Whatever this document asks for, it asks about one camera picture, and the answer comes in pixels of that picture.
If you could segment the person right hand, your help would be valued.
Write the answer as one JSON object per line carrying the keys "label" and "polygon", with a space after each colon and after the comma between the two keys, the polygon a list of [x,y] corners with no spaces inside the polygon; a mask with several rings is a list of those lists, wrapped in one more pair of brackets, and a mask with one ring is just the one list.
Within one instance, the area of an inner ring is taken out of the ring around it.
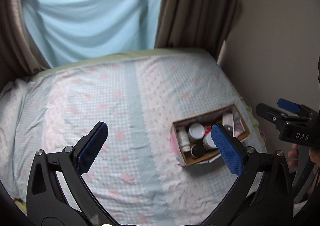
{"label": "person right hand", "polygon": [[[319,166],[320,164],[320,151],[319,149],[310,148],[309,149],[310,160]],[[289,167],[297,168],[298,166],[298,145],[292,145],[292,151],[288,153]]]}

